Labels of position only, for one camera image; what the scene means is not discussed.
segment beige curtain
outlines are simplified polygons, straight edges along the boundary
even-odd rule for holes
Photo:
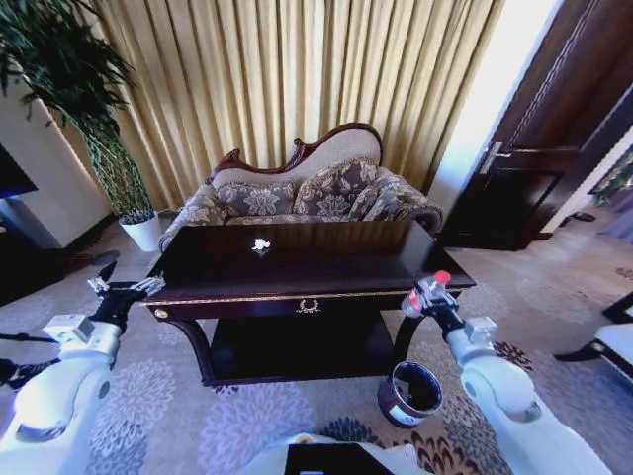
[[[136,71],[117,119],[162,209],[233,148],[279,166],[348,122],[427,186],[500,1],[93,0],[86,20]]]

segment potted plant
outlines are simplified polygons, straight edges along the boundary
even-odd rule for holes
[[[123,228],[142,250],[155,250],[160,225],[135,162],[119,139],[111,108],[126,102],[118,84],[134,86],[129,65],[108,43],[78,21],[82,0],[0,2],[0,83],[6,95],[12,76],[31,88],[29,107],[41,99],[59,111],[85,141],[90,162]]]

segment door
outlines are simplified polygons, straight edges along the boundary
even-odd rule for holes
[[[521,249],[537,238],[633,124],[632,81],[633,2],[567,0],[441,242]]]

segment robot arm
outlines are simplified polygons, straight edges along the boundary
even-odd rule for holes
[[[497,356],[491,319],[464,322],[444,289],[447,273],[416,283],[403,301],[407,318],[433,319],[442,327],[469,398],[497,434],[505,461],[515,474],[611,473],[589,445],[552,414],[518,366]]]
[[[114,265],[101,274],[113,270]],[[90,317],[56,316],[46,325],[45,331],[60,344],[61,361],[18,394],[15,416],[0,442],[0,473],[84,473],[90,431],[110,390],[128,310],[164,286],[155,277],[109,285],[99,276],[88,283],[101,304]]]

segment table drawer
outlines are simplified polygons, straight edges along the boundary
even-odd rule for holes
[[[261,298],[229,302],[191,301],[152,303],[148,307],[160,320],[201,320],[278,315],[357,314],[365,311],[394,310],[407,293],[361,296],[306,296],[293,299]]]

